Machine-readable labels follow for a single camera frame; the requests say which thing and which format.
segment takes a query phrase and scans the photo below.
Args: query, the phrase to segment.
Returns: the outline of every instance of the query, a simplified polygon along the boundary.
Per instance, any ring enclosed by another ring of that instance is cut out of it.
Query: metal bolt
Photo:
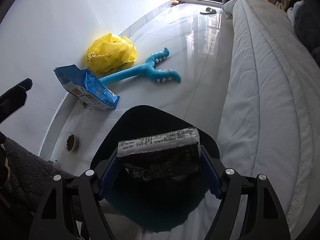
[[[267,176],[264,175],[264,174],[260,174],[260,175],[259,175],[259,179],[261,179],[261,180],[266,180],[266,179],[267,179]]]
[[[61,179],[61,175],[55,175],[54,177],[53,177],[53,180],[55,180],[55,181],[58,181],[58,180],[60,180]]]
[[[235,173],[235,171],[233,169],[226,169],[226,173],[232,175]]]
[[[92,176],[92,175],[94,174],[94,171],[93,171],[93,170],[87,170],[87,171],[85,172],[85,174],[86,174],[87,176]]]

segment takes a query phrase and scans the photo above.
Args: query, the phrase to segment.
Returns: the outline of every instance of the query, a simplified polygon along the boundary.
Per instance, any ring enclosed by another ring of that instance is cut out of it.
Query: glossy floor tile
[[[167,47],[169,57],[155,68],[176,70],[182,77],[181,83],[157,83],[148,77],[133,77],[112,84],[108,88],[120,96],[117,109],[113,111],[83,108],[78,101],[51,156],[58,160],[63,170],[76,176],[87,170],[116,121],[136,105],[162,109],[216,139],[228,88],[233,27],[232,21],[226,20],[218,8],[215,15],[199,14],[205,8],[205,5],[194,4],[174,6],[130,37],[139,54],[135,65],[143,64],[151,53]],[[63,150],[64,135],[68,132],[73,132],[79,139],[76,152]]]

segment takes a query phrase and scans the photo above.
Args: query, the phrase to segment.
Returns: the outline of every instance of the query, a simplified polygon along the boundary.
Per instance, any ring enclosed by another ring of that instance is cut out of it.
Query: cat food bowl
[[[63,148],[66,152],[75,151],[78,148],[79,141],[73,133],[67,133],[63,141]]]

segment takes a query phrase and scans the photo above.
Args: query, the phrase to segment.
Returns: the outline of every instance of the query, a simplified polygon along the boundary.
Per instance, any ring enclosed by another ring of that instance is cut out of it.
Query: green slipper
[[[207,7],[205,11],[201,11],[201,14],[215,14],[217,11],[215,9],[212,9],[210,7]]]

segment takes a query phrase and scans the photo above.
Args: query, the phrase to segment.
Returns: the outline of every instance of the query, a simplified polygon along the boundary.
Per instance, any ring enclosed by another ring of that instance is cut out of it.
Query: plush toy
[[[166,59],[168,56],[169,50],[164,48],[163,52],[161,51],[159,53],[151,54],[151,56],[147,58],[145,64],[100,78],[100,81],[104,85],[108,85],[133,76],[148,76],[151,80],[157,82],[165,82],[167,79],[175,79],[177,82],[181,82],[181,76],[176,71],[172,71],[171,69],[168,69],[168,71],[166,69],[163,71],[154,69],[156,63],[162,59]]]

